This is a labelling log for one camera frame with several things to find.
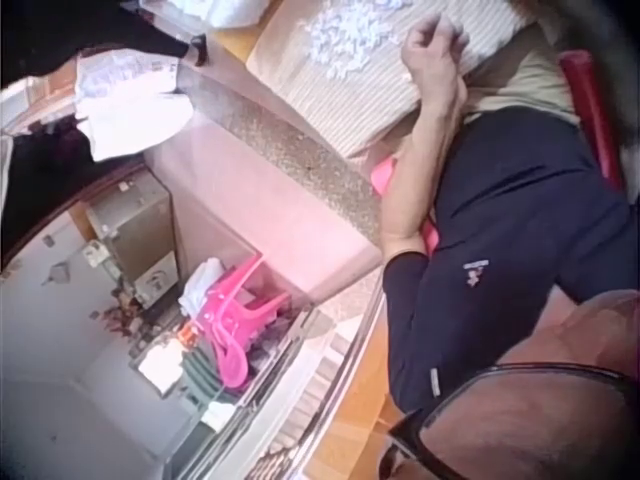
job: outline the man's arm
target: man's arm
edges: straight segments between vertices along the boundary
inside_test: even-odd
[[[422,225],[438,188],[450,144],[446,114],[423,109],[382,198],[380,241],[385,261],[403,252],[426,254]]]
[[[380,241],[389,262],[403,252],[425,253],[422,224],[467,90],[458,71],[469,38],[445,18],[428,18],[407,36],[402,59],[420,90],[420,116],[382,199]]]

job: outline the granite countertop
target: granite countertop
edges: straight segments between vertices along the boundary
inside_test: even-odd
[[[325,147],[220,82],[180,68],[178,88],[196,110],[245,142],[377,244],[378,199],[371,185]]]

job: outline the chair backrest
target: chair backrest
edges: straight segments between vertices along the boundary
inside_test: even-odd
[[[569,83],[574,108],[600,164],[602,175],[614,187],[623,190],[619,149],[598,88],[593,57],[586,50],[570,50],[560,55],[560,66]]]

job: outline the wooden floor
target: wooden floor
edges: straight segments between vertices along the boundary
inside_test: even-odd
[[[377,320],[353,381],[305,468],[305,475],[311,480],[376,478],[385,433],[401,417],[389,396],[384,313]]]

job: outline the black glasses frame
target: black glasses frame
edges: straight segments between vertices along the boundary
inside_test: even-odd
[[[640,386],[636,380],[627,375],[606,368],[574,363],[511,363],[496,365],[474,375],[451,395],[443,397],[440,403],[430,411],[417,410],[410,413],[391,428],[388,435],[393,440],[393,446],[387,450],[379,465],[379,478],[382,480],[389,478],[392,470],[389,462],[392,462],[392,456],[399,452],[419,462],[427,471],[440,480],[468,480],[467,477],[456,472],[425,447],[420,439],[420,431],[422,428],[432,425],[447,406],[479,380],[518,372],[527,374],[564,374],[608,384],[623,395],[632,414],[636,416],[635,422],[638,425],[640,416],[637,409],[638,400],[640,399]]]

